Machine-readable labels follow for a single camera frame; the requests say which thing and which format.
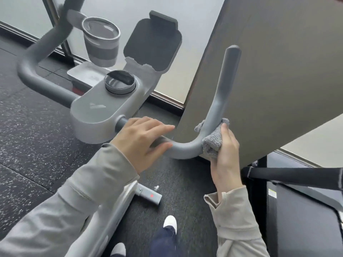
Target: gray towel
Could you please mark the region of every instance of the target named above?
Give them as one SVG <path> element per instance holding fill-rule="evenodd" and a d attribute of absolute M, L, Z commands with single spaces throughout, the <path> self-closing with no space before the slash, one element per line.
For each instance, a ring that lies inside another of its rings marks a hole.
<path fill-rule="evenodd" d="M 196 132 L 200 132 L 202 125 L 204 124 L 205 120 L 199 123 L 195 127 Z M 229 125 L 229 120 L 223 118 L 217 128 L 208 136 L 202 139 L 202 150 L 205 155 L 210 156 L 211 158 L 216 159 L 218 157 L 218 151 L 222 145 L 222 134 L 220 131 L 220 126 L 222 123 L 226 123 Z"/>

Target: black padded bar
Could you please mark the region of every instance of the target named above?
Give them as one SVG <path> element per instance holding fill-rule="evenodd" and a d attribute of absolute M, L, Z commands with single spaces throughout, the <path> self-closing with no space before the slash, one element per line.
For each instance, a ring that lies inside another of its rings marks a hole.
<path fill-rule="evenodd" d="M 241 170 L 242 177 L 258 178 L 268 181 L 280 181 L 285 184 L 342 189 L 343 168 L 251 168 Z"/>

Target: shoe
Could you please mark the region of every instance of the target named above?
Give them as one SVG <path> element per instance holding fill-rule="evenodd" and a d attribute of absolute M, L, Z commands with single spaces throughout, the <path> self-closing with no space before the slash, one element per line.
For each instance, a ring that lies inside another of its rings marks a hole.
<path fill-rule="evenodd" d="M 171 225 L 174 230 L 175 230 L 175 234 L 177 232 L 177 224 L 176 224 L 176 219 L 174 216 L 167 216 L 167 218 L 164 220 L 164 224 L 163 227 L 169 226 Z"/>
<path fill-rule="evenodd" d="M 113 248 L 113 250 L 111 252 L 111 256 L 115 255 L 115 254 L 126 256 L 126 248 L 125 248 L 125 245 L 123 243 L 117 243 L 114 246 L 114 248 Z"/>

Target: gray handlebar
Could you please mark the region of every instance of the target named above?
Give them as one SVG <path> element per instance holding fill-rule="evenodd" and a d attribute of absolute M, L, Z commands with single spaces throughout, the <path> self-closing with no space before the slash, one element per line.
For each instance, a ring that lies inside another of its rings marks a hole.
<path fill-rule="evenodd" d="M 69 9 L 80 11 L 83 2 L 84 0 L 66 0 L 58 24 L 32 44 L 19 58 L 17 64 L 18 76 L 25 85 L 68 108 L 75 99 L 79 98 L 79 95 L 38 76 L 36 67 L 69 36 L 73 26 L 66 20 L 66 12 Z"/>
<path fill-rule="evenodd" d="M 236 45 L 232 45 L 226 49 L 217 90 L 197 138 L 188 143 L 179 143 L 161 136 L 153 142 L 153 147 L 162 142 L 172 142 L 173 147 L 166 151 L 165 155 L 174 159 L 190 159 L 202 154 L 203 138 L 211 134 L 217 128 L 223 117 L 226 103 L 235 79 L 241 53 L 240 48 Z M 121 130 L 126 122 L 127 120 L 125 118 L 120 119 L 116 124 L 116 132 Z"/>

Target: sleeve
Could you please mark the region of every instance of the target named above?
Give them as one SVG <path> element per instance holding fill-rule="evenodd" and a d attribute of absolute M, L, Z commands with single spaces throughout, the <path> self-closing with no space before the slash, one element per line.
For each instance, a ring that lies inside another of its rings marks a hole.
<path fill-rule="evenodd" d="M 23 217 L 0 242 L 1 257 L 62 257 L 89 215 L 109 195 L 118 197 L 139 176 L 126 157 L 106 143 L 56 194 Z"/>
<path fill-rule="evenodd" d="M 205 195 L 217 228 L 217 257 L 269 257 L 252 212 L 245 186 L 218 194 Z"/>

